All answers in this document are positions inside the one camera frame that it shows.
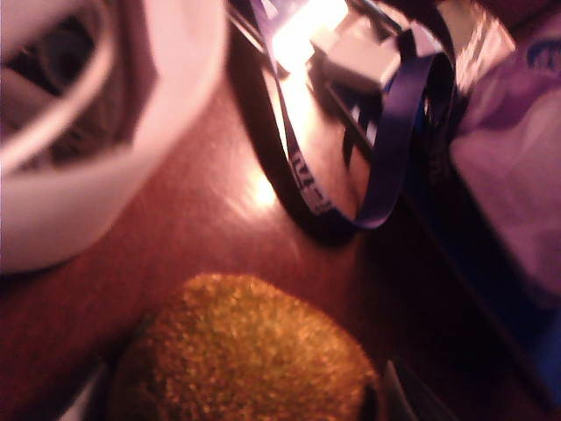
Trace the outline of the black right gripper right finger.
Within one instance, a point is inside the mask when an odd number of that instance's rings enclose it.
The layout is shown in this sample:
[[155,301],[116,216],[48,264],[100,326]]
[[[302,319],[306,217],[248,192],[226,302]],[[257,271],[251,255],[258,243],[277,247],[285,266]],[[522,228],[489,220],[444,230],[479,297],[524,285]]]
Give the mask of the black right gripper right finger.
[[382,376],[382,389],[388,420],[421,420],[411,398],[412,385],[412,372],[399,360],[387,360]]

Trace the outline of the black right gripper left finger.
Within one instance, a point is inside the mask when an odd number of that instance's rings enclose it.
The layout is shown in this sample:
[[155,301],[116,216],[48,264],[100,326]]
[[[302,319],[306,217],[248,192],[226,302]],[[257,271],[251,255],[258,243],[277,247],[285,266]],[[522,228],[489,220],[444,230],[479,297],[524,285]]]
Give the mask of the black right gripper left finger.
[[110,368],[101,362],[89,374],[71,403],[58,417],[60,421],[105,420],[110,391]]

